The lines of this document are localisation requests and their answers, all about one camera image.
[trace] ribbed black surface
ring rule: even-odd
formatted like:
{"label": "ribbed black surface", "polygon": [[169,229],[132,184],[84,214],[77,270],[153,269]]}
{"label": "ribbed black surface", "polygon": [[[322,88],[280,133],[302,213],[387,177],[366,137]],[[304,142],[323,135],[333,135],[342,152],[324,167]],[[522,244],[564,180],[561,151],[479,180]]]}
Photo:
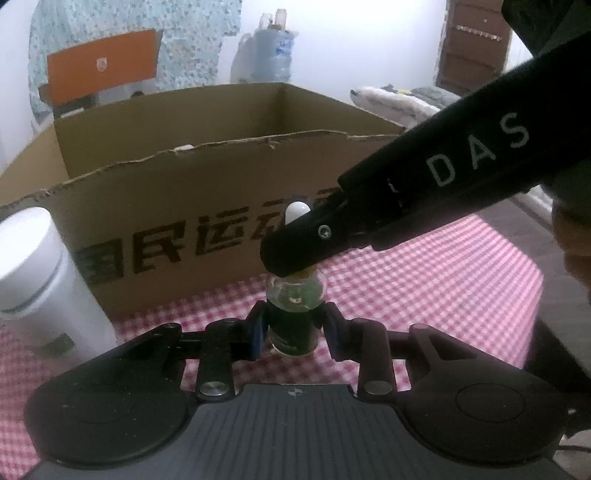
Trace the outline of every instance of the ribbed black surface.
{"label": "ribbed black surface", "polygon": [[567,480],[571,477],[549,460],[511,469],[484,469],[441,458],[411,437],[391,408],[358,402],[345,385],[247,385],[230,402],[200,407],[176,441],[143,461],[105,471],[75,471],[44,463],[27,478]]}

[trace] finger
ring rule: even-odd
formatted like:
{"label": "finger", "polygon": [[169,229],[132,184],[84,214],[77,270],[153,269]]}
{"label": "finger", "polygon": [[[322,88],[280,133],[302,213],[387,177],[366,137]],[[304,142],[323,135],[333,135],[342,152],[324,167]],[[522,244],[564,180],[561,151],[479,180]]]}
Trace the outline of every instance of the finger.
{"label": "finger", "polygon": [[591,257],[565,255],[564,267],[574,278],[587,288],[591,288]]}
{"label": "finger", "polygon": [[567,254],[591,257],[591,225],[575,220],[564,208],[552,210],[554,236]]}

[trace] light blue curtain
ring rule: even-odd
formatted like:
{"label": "light blue curtain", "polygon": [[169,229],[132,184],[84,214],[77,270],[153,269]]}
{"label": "light blue curtain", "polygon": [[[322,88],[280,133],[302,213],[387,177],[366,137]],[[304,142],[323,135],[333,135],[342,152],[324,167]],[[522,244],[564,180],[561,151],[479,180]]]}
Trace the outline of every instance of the light blue curtain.
{"label": "light blue curtain", "polygon": [[163,30],[158,56],[160,91],[210,85],[223,37],[240,30],[242,0],[40,0],[31,20],[29,88],[39,120],[50,108],[39,98],[47,55],[130,31]]}

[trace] black cable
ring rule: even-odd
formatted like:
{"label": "black cable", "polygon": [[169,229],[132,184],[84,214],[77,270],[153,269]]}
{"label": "black cable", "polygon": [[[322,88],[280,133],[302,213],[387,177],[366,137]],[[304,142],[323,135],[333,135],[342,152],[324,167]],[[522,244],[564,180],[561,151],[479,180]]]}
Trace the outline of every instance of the black cable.
{"label": "black cable", "polygon": [[560,445],[556,449],[557,452],[584,452],[591,453],[591,447],[585,445]]}

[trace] red checkered tablecloth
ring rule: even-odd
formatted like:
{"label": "red checkered tablecloth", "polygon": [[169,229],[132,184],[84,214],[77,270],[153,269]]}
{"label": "red checkered tablecloth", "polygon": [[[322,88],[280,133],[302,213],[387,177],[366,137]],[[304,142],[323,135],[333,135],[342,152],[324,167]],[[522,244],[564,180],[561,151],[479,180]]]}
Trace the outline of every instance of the red checkered tablecloth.
{"label": "red checkered tablecloth", "polygon": [[[350,251],[321,265],[327,299],[346,318],[380,320],[390,330],[428,323],[510,364],[523,366],[542,291],[542,274],[520,250],[476,215],[385,252]],[[244,318],[264,298],[264,276],[226,285],[117,322],[121,341],[160,323],[184,331],[213,320]],[[394,362],[398,386],[409,388],[403,362]],[[196,380],[188,361],[183,388]],[[234,365],[236,386],[246,382],[355,384],[358,366],[330,359],[325,341],[304,358],[267,350],[256,362]],[[50,374],[0,328],[0,472],[17,479],[38,461],[22,422],[24,403]]]}

